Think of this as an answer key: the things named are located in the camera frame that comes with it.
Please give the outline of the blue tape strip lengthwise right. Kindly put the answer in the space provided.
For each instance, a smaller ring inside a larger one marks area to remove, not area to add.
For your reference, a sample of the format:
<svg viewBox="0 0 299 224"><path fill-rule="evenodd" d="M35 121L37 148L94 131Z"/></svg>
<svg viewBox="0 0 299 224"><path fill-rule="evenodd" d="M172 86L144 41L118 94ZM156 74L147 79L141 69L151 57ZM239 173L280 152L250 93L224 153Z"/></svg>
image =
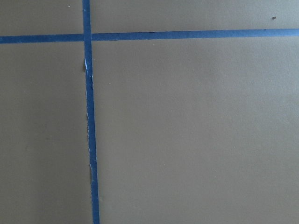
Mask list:
<svg viewBox="0 0 299 224"><path fill-rule="evenodd" d="M94 115L94 92L93 92L93 61L92 61L92 32L90 1L82 1L84 50L85 50L85 80L86 80L86 107L88 126L89 162L91 171L91 202L93 223L100 223L96 132Z"/></svg>

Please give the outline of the blue tape strip crosswise right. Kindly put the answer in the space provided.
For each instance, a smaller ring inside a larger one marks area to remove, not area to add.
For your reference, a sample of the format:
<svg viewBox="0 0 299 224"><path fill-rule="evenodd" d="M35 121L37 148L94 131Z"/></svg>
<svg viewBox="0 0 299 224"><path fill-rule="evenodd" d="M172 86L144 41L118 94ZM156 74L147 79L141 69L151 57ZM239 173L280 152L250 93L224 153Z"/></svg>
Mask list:
<svg viewBox="0 0 299 224"><path fill-rule="evenodd" d="M120 40L166 40L166 39L200 39L200 38L241 38L241 37L277 37L298 36L297 28L282 29L234 29L234 30L199 30L199 31L160 31L160 32L124 32L55 34L55 35L17 35L1 36L1 44L40 43L40 42L82 42L85 37L92 41Z"/></svg>

